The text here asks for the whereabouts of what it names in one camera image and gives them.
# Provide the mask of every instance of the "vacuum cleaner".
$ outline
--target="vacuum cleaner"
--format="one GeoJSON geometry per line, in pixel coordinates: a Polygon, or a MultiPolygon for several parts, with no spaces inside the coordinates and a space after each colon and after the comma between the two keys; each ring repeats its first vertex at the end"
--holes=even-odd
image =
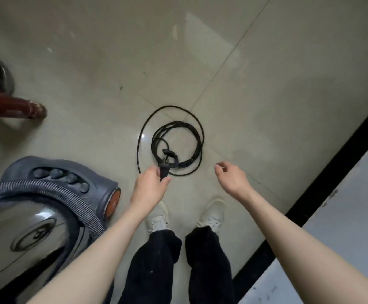
{"type": "Polygon", "coordinates": [[[29,156],[7,168],[0,180],[0,303],[27,302],[101,236],[120,194],[117,182],[73,161],[29,156]]]}

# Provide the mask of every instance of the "orange light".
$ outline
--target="orange light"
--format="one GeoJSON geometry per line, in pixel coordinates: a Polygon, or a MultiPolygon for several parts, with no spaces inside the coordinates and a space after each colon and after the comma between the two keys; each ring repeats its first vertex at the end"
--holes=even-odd
{"type": "Polygon", "coordinates": [[[108,204],[106,207],[106,219],[109,219],[111,215],[114,214],[120,197],[121,197],[121,189],[118,188],[112,193],[110,199],[108,200],[108,204]]]}

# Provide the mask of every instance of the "black baseboard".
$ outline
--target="black baseboard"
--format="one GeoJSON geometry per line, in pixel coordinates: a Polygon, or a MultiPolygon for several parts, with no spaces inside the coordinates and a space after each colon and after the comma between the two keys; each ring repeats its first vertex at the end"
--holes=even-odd
{"type": "MultiPolygon", "coordinates": [[[[306,189],[286,216],[298,226],[303,226],[367,150],[368,117],[306,189]]],[[[264,241],[233,279],[236,302],[244,297],[274,260],[275,256],[270,245],[264,241]]]]}

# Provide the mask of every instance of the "gray flexible hose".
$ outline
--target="gray flexible hose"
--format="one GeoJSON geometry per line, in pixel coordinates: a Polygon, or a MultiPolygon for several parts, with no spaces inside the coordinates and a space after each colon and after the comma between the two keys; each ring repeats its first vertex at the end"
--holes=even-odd
{"type": "Polygon", "coordinates": [[[34,179],[0,182],[0,196],[8,193],[38,193],[52,197],[69,208],[94,239],[105,232],[103,224],[90,205],[70,189],[55,182],[34,179]]]}

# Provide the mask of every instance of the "foot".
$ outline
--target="foot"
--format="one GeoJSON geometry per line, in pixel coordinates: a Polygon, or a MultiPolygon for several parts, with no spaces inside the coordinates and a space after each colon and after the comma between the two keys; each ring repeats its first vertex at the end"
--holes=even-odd
{"type": "Polygon", "coordinates": [[[152,233],[158,230],[169,228],[169,210],[163,201],[160,201],[156,207],[149,213],[145,219],[147,232],[152,233]]]}
{"type": "Polygon", "coordinates": [[[211,227],[212,231],[217,233],[221,229],[225,211],[225,202],[221,198],[216,198],[205,208],[197,227],[211,227]]]}

